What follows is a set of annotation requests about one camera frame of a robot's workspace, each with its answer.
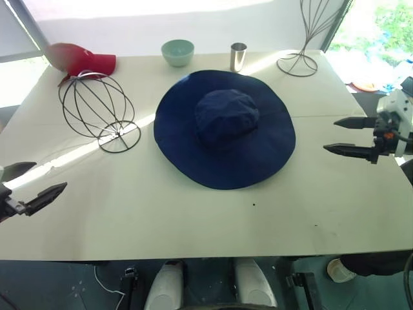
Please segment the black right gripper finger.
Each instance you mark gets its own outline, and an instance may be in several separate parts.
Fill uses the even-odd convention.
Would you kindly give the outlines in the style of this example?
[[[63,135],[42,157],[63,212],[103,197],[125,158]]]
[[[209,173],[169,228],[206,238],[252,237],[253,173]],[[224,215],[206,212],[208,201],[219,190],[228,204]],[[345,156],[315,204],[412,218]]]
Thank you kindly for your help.
[[[360,147],[349,143],[333,143],[324,145],[323,148],[331,153],[351,158],[361,158],[373,164],[378,162],[380,155],[375,147]]]
[[[347,117],[334,122],[335,125],[347,129],[374,128],[377,118],[373,117]]]

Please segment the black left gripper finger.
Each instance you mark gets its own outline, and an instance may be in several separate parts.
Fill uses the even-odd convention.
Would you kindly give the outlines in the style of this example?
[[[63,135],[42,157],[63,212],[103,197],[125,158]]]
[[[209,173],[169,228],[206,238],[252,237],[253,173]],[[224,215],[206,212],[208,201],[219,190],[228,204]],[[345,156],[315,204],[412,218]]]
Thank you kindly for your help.
[[[25,203],[24,214],[32,216],[36,212],[51,204],[66,188],[67,182],[53,185],[40,192],[33,200]]]
[[[24,175],[26,172],[28,172],[32,167],[36,165],[37,163],[33,161],[23,161],[5,167],[1,167],[1,182],[12,181]]]

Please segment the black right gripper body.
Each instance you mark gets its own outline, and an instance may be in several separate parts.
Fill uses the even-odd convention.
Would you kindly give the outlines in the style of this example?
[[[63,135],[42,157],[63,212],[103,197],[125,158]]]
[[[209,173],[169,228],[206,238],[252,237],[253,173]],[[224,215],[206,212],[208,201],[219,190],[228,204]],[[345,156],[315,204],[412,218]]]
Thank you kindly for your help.
[[[374,128],[374,145],[379,149],[381,155],[394,154],[398,145],[398,138],[393,133],[393,124],[377,117]]]

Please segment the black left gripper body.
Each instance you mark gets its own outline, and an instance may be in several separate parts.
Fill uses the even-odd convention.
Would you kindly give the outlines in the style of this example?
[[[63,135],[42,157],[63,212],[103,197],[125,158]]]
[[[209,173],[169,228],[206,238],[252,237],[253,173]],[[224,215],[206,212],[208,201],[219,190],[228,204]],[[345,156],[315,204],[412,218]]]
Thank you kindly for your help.
[[[13,217],[16,214],[24,214],[26,206],[21,201],[16,201],[10,197],[12,191],[1,184],[1,222]]]

